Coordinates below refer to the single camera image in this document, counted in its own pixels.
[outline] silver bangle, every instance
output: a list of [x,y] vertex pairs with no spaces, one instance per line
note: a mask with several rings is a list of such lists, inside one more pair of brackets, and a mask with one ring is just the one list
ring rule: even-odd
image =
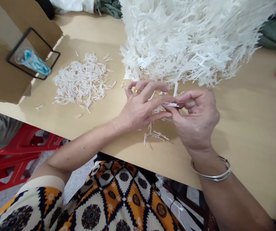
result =
[[217,176],[209,176],[209,175],[203,175],[199,172],[196,171],[195,167],[194,167],[194,161],[192,160],[191,164],[192,164],[192,169],[195,173],[199,174],[200,176],[203,176],[204,178],[206,178],[207,180],[212,180],[212,181],[223,181],[223,180],[226,180],[230,174],[231,174],[231,165],[229,163],[229,161],[226,159],[226,158],[223,158],[221,156],[219,156],[219,158],[221,159],[222,162],[225,163],[225,165],[227,166],[227,170],[223,173],[223,174],[220,174],[220,175],[217,175]]

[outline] wooden table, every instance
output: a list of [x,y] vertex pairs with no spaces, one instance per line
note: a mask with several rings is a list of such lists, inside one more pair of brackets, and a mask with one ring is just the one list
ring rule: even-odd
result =
[[[18,105],[1,103],[0,113],[55,133],[70,140],[108,122],[117,116],[126,102],[120,87],[124,67],[119,47],[126,35],[121,20],[110,16],[97,18],[86,13],[68,13],[56,17],[64,32],[57,47],[61,56],[45,81],[36,80],[31,97]],[[95,52],[99,60],[109,53],[107,66],[113,69],[110,81],[116,87],[108,90],[104,100],[91,106],[91,114],[76,104],[52,104],[56,87],[52,78],[71,61],[82,59],[85,52]],[[226,157],[235,175],[276,219],[276,51],[259,49],[237,76],[222,81],[214,90],[221,114],[212,142],[218,154]],[[180,90],[197,88],[180,85]],[[39,113],[35,109],[43,105]],[[102,151],[176,181],[201,189],[197,175],[191,170],[190,156],[178,139],[171,122],[156,122],[154,129],[171,142],[148,138],[143,145],[146,128],[114,141]]]

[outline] cardboard box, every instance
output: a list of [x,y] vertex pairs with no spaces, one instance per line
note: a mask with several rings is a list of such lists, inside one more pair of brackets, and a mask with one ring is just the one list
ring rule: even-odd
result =
[[[0,101],[2,102],[18,104],[33,80],[30,75],[6,61],[8,54],[30,27],[34,28],[51,47],[54,47],[63,35],[60,27],[48,19],[35,0],[0,0]],[[42,60],[45,60],[51,51],[35,33],[30,33],[26,43],[31,44]]]

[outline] red object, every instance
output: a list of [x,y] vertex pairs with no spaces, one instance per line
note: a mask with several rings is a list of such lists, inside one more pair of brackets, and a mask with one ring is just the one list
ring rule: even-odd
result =
[[29,124],[23,124],[11,142],[0,150],[0,155],[15,155],[23,153],[43,152],[43,151],[57,151],[62,145],[62,137],[50,134],[44,145],[41,136],[35,136],[35,133],[40,129]]
[[8,158],[4,158],[4,156],[0,155],[0,179],[9,176],[7,168],[15,166],[10,180],[7,183],[0,182],[0,191],[26,182],[29,177],[25,177],[24,179],[22,179],[22,177],[24,176],[28,163],[31,160],[38,159],[40,155],[40,152],[18,154]]
[[30,177],[25,174],[26,167],[31,160],[38,159],[41,152],[56,151],[62,147],[60,143],[63,138],[55,134],[50,134],[46,143],[38,146],[43,143],[42,137],[35,136],[38,130],[40,129],[23,124],[11,142],[0,150],[0,179],[9,176],[10,167],[15,167],[9,182],[0,182],[0,191],[26,182]]

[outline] patterned dress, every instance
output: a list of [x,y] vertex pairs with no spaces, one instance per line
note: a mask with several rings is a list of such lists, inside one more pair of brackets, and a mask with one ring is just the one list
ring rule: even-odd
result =
[[96,162],[65,208],[62,182],[56,176],[27,182],[0,209],[0,230],[183,230],[132,164]]

